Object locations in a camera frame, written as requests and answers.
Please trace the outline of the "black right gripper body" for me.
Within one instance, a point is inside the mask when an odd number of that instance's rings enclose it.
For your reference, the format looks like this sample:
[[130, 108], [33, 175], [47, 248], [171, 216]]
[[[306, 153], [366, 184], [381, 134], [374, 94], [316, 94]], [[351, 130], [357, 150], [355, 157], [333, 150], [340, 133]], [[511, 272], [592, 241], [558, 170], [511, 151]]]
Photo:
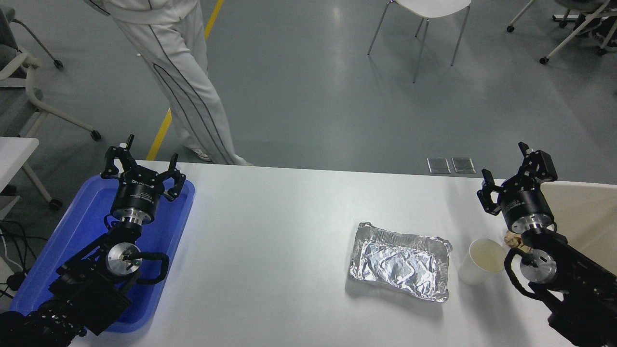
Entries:
[[508, 227], [551, 226], [554, 216], [538, 184], [520, 184], [509, 179], [501, 185], [499, 206]]

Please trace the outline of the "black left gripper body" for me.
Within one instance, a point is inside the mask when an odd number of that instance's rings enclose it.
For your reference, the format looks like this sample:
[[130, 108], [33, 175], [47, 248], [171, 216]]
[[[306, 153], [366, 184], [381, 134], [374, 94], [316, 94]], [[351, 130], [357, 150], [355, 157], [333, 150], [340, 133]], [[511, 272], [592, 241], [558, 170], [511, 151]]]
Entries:
[[114, 217], [121, 217], [124, 211], [133, 209], [155, 217], [164, 185], [152, 180], [159, 175], [152, 170], [124, 171], [119, 178], [119, 189], [111, 207]]

